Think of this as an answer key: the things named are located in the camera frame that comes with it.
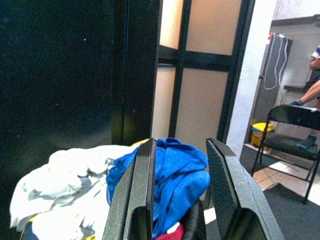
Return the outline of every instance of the yellow bucket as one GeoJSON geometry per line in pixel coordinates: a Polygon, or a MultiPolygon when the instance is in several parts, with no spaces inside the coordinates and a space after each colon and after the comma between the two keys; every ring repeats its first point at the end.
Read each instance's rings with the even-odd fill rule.
{"type": "MultiPolygon", "coordinates": [[[[251,138],[251,145],[255,147],[260,147],[262,136],[264,134],[264,130],[266,128],[265,122],[258,122],[252,125],[252,138],[251,138]]],[[[271,123],[268,124],[268,129],[266,131],[266,136],[268,137],[270,133],[274,132],[276,127],[271,123]]],[[[264,147],[263,150],[268,151],[270,148],[264,147]]]]}

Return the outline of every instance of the black plastic chair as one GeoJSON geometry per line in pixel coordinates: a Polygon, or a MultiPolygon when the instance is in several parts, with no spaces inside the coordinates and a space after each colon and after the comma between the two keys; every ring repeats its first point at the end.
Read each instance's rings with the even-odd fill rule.
{"type": "Polygon", "coordinates": [[[298,156],[298,157],[313,161],[312,167],[308,169],[308,174],[306,178],[298,177],[296,175],[292,175],[287,172],[280,171],[278,169],[274,169],[270,167],[271,169],[274,169],[278,172],[290,175],[292,177],[304,180],[309,183],[306,190],[306,194],[303,199],[303,204],[306,204],[312,183],[314,182],[317,169],[319,166],[320,151],[318,150],[318,146],[314,144],[308,149],[301,149],[297,147],[296,144],[299,143],[302,139],[285,136],[282,134],[272,134],[266,137],[268,124],[270,123],[270,121],[292,124],[296,126],[309,128],[309,129],[320,130],[320,110],[316,108],[294,106],[294,105],[280,105],[272,108],[267,115],[266,128],[263,131],[261,144],[256,154],[256,158],[255,158],[254,165],[251,172],[251,176],[253,176],[255,173],[255,169],[256,169],[259,157],[260,157],[259,163],[262,164],[264,147],[268,147],[277,151],[281,151],[290,155],[298,156]]]}

